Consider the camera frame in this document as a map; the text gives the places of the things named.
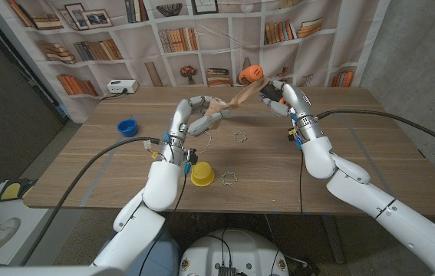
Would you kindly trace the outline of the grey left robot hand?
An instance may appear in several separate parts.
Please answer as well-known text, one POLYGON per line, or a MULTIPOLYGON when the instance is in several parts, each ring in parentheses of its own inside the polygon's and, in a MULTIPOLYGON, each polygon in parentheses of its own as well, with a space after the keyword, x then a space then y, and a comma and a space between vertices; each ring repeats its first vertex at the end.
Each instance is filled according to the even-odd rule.
POLYGON ((229 112, 226 103, 216 97, 196 96, 183 99, 176 107, 164 140, 171 146, 182 147, 187 134, 198 136, 212 127, 218 127, 222 118, 228 116, 229 112), (204 112, 204 115, 188 123, 190 116, 199 112, 204 112))

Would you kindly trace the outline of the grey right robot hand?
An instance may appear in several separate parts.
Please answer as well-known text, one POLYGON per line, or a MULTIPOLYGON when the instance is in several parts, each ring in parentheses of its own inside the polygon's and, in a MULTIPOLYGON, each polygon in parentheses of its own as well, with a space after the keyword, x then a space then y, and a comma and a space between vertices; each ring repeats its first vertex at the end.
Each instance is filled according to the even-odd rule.
POLYGON ((271 80, 260 92, 263 102, 275 115, 286 117, 294 113, 299 120, 315 120, 309 99, 298 87, 271 80))

